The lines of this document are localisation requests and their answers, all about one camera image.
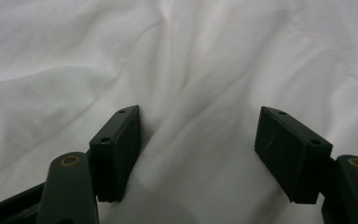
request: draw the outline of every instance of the wrinkled fabric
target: wrinkled fabric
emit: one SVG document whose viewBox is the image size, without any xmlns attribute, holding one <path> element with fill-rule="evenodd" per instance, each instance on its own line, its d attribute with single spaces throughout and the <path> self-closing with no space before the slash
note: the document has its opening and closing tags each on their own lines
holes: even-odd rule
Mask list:
<svg viewBox="0 0 358 224">
<path fill-rule="evenodd" d="M 254 152 L 262 105 L 358 155 L 358 1 L 0 1 L 0 202 L 139 105 L 101 223 L 323 223 Z"/>
</svg>

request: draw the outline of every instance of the white cloth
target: white cloth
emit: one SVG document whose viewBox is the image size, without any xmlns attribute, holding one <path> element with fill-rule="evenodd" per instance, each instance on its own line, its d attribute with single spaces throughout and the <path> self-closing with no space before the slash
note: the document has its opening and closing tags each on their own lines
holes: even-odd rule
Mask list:
<svg viewBox="0 0 358 224">
<path fill-rule="evenodd" d="M 0 1 L 0 201 L 140 105 L 102 223 L 322 223 L 254 152 L 261 105 L 358 155 L 358 1 Z"/>
</svg>

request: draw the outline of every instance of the white bed sheet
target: white bed sheet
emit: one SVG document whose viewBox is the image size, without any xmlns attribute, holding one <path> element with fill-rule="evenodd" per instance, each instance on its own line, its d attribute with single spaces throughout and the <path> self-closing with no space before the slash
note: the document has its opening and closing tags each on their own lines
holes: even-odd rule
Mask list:
<svg viewBox="0 0 358 224">
<path fill-rule="evenodd" d="M 358 155 L 358 1 L 0 1 L 0 201 L 140 105 L 102 223 L 322 223 L 254 152 L 261 105 Z"/>
</svg>

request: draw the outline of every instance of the white fabric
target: white fabric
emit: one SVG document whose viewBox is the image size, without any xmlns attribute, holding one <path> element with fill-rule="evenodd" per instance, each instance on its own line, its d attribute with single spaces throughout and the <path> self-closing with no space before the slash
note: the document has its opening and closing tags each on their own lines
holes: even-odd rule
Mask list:
<svg viewBox="0 0 358 224">
<path fill-rule="evenodd" d="M 358 1 L 0 1 L 0 201 L 140 105 L 102 223 L 322 223 L 254 152 L 261 105 L 358 155 Z"/>
</svg>

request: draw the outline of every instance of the black metal bracket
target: black metal bracket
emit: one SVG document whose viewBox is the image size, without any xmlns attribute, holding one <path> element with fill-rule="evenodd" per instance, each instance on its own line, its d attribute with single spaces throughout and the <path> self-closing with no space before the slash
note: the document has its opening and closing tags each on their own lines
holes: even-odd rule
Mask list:
<svg viewBox="0 0 358 224">
<path fill-rule="evenodd" d="M 278 109 L 261 107 L 255 152 L 290 202 L 324 197 L 325 223 L 358 223 L 358 157 L 330 158 L 333 145 Z"/>
<path fill-rule="evenodd" d="M 89 142 L 89 151 L 54 160 L 45 183 L 0 202 L 0 224 L 99 223 L 100 202 L 120 202 L 141 149 L 139 106 L 119 110 Z"/>
</svg>

